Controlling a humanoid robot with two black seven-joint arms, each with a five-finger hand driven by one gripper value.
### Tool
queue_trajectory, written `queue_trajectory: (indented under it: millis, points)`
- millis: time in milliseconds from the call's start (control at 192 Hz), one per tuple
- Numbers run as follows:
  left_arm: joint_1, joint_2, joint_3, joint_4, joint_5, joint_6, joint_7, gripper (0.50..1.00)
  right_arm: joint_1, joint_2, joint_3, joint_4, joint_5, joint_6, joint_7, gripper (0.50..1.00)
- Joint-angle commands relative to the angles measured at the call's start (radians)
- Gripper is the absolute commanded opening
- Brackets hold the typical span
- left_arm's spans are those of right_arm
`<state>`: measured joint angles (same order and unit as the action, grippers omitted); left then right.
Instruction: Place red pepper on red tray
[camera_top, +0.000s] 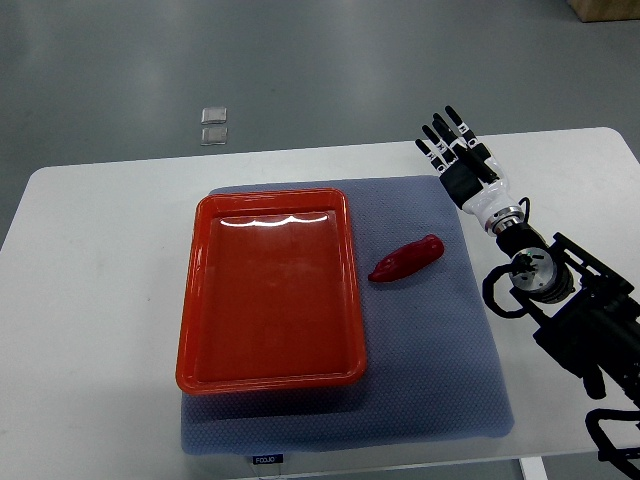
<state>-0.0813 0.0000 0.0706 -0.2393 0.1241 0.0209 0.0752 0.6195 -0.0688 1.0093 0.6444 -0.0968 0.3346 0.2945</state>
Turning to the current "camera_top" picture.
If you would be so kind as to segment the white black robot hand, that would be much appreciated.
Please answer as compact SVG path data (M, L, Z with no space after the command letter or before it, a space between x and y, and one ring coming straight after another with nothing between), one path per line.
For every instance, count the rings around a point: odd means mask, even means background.
M486 145L469 128L450 105L445 112L455 124L456 134L439 113L433 114L432 126L422 131L438 154L422 140L415 145L440 173L439 180L453 203L463 212L474 215L486 233L502 233L523 223L523 209L509 195L509 182L503 169ZM458 146L458 157L452 151Z

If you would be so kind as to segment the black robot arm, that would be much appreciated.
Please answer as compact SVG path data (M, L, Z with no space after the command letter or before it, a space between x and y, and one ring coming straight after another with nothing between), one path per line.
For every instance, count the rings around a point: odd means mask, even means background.
M639 168L610 129L514 134L490 149L452 107L417 141L457 208L505 261L481 286L498 317L529 317L534 340L594 400L608 383L630 408L598 407L586 429L598 457L630 479L637 445L606 425L639 422Z

